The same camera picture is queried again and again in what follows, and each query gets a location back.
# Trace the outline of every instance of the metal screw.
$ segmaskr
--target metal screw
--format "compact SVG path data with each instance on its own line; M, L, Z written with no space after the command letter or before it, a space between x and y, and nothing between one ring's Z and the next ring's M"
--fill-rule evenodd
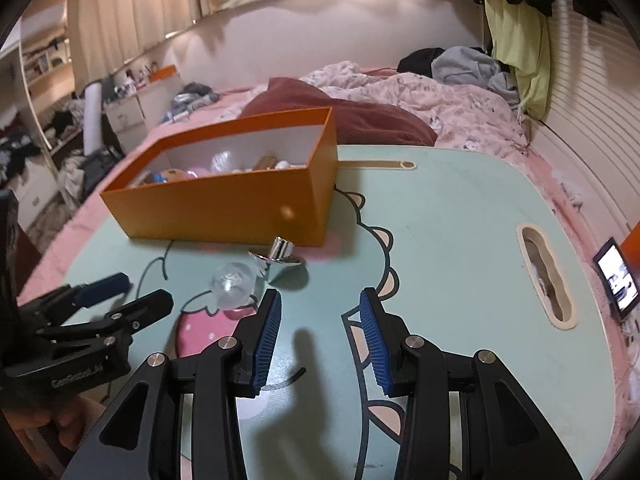
M483 363L488 365L495 363L495 354L490 350L481 350L478 352L478 359L480 359Z
M146 358L146 364L148 364L149 366L160 366L162 363L164 363L164 354L161 354L159 352L151 354Z
M422 348L424 346L424 339L419 335L410 335L404 342L409 348Z
M233 348L237 344L238 344L238 339L236 339L232 335L225 335L224 337L221 337L218 341L218 346L224 350Z

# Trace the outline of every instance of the white cabinet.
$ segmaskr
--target white cabinet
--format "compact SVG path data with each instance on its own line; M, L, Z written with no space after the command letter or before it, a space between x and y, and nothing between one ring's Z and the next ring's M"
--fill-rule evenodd
M135 95L110 105L107 109L107 118L118 137L122 150L127 155L135 150L148 134L145 117Z
M26 161L21 175L11 179L6 186L14 192L20 203L18 224L27 230L39 213L58 192L58 184L49 171L43 157L34 156Z
M174 74L109 105L106 109L109 124L127 155L145 140L149 131L160 124L182 86L180 76Z

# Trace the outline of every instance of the orange box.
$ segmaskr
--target orange box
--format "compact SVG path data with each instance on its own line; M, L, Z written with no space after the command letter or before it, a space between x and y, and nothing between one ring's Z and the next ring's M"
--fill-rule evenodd
M640 223L636 224L633 231L620 244L620 252L625 257L631 270L640 270Z
M213 155L222 152L244 168L267 154L300 167L130 185L146 171L209 168ZM159 139L101 197L130 238L266 245L281 236L320 246L337 165L331 108L278 112Z
M175 67L175 65L163 66L149 76L149 82L154 83L155 81L166 79L168 77L171 77L176 72L178 72L178 69Z

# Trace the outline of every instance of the red pillow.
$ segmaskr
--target red pillow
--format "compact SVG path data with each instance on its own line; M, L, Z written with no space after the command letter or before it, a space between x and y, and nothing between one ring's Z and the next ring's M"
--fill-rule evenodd
M333 99L298 79L275 77L266 92L251 101L240 117L333 107L338 144L402 144L433 146L437 134L423 120L402 108L377 103Z

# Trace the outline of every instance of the white wall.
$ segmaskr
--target white wall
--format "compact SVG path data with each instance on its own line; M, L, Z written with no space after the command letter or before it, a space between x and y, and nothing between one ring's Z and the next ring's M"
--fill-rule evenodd
M544 123L589 168L628 232L640 221L640 50L616 16L605 13L599 25L572 6L556 0L548 20L553 79Z
M6 41L4 42L2 47L0 47L0 52L8 49L18 41L20 41L20 19L15 22L14 28L11 29L11 32L9 32L9 35L6 37Z
M26 42L29 38L62 27L66 23L66 2L58 3L51 7L39 10L28 18L22 18L21 35L22 42Z
M209 16L129 66L175 64L184 82L221 90L343 60L396 67L419 48L479 46L481 35L481 7L468 0L268 0Z
M14 67L14 74L20 77L20 68ZM14 97L14 80L11 78L9 62L0 63L0 128L9 124L18 111Z

